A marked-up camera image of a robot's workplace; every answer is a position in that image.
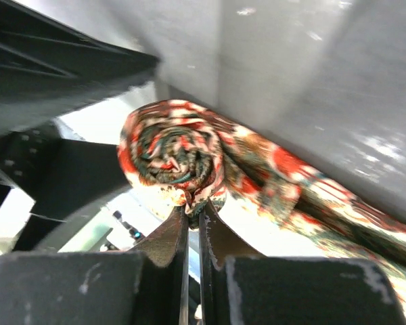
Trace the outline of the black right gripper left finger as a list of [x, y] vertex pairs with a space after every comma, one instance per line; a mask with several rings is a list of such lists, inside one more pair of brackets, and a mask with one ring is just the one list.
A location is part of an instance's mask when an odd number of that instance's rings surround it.
[[129, 251], [0, 256], [0, 324], [186, 324], [182, 208]]

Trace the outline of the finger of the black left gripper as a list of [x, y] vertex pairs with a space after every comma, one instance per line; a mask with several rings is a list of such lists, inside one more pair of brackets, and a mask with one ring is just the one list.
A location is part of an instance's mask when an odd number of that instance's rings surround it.
[[0, 1], [0, 137], [143, 85], [158, 63]]

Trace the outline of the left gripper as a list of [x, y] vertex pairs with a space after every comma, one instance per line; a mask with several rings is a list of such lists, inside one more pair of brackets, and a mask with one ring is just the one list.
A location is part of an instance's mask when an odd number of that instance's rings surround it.
[[0, 137], [0, 200], [12, 187], [35, 202], [13, 250], [58, 251], [129, 184], [116, 146], [66, 139], [45, 123]]

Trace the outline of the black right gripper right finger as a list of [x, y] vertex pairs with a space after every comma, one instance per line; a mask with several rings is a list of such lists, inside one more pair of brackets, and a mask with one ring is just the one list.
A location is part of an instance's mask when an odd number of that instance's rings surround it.
[[199, 215], [204, 324], [405, 324], [390, 282], [364, 259], [266, 257], [207, 204]]

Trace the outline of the floral patterned tie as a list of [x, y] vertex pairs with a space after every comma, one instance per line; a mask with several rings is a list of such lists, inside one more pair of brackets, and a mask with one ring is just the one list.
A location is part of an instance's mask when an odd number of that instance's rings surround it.
[[154, 102], [128, 115], [117, 147], [134, 186], [183, 207], [189, 225], [228, 198], [280, 230], [335, 257], [379, 263], [406, 280], [406, 225], [260, 134], [185, 100]]

